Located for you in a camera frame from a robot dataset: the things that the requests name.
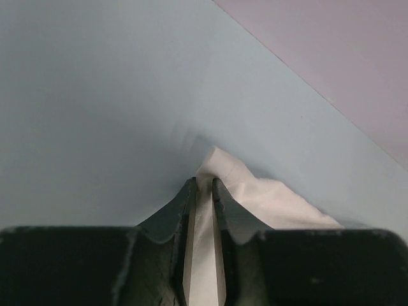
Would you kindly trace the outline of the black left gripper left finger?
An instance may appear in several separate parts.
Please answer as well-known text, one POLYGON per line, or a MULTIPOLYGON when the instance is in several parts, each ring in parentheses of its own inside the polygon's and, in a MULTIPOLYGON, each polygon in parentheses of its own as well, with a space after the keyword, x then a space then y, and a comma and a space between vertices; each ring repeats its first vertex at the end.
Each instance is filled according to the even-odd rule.
POLYGON ((196 180, 137 226, 1 231, 2 305, 187 305, 196 180))

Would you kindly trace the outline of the white t shirt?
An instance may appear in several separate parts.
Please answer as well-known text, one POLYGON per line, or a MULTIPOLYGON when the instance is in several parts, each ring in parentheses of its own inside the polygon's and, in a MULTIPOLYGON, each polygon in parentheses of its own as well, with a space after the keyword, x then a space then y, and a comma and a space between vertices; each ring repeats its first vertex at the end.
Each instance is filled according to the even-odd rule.
POLYGON ((212 181, 222 180, 232 197, 274 229, 335 229, 341 225, 278 180, 256 178, 241 160, 213 147, 196 172, 196 207, 190 305, 218 305, 212 217, 212 181))

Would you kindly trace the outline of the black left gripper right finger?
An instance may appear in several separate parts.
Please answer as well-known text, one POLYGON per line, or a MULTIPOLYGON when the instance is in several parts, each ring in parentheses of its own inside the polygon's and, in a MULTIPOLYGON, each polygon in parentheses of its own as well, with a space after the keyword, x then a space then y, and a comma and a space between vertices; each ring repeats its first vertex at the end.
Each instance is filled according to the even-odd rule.
POLYGON ((406 305, 407 244, 384 229, 276 229, 212 182, 221 305, 406 305))

